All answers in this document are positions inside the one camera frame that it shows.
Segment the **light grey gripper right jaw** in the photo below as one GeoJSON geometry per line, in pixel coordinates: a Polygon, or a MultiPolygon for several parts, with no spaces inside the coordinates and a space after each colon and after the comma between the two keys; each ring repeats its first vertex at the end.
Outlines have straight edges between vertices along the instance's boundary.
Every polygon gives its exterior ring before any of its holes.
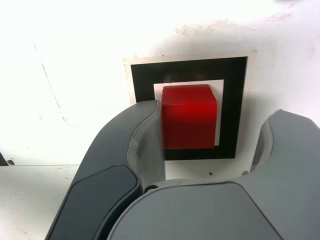
{"type": "Polygon", "coordinates": [[[262,125],[253,171],[222,182],[167,185],[135,200],[110,240],[317,240],[320,129],[284,110],[262,125]]]}

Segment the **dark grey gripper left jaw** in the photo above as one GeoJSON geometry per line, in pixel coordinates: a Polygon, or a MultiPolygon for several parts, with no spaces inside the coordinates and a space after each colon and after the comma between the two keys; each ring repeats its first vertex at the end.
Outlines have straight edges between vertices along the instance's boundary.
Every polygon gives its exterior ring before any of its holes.
{"type": "Polygon", "coordinates": [[[105,240],[147,186],[164,181],[161,105],[136,103],[110,120],[88,148],[46,235],[105,240]]]}

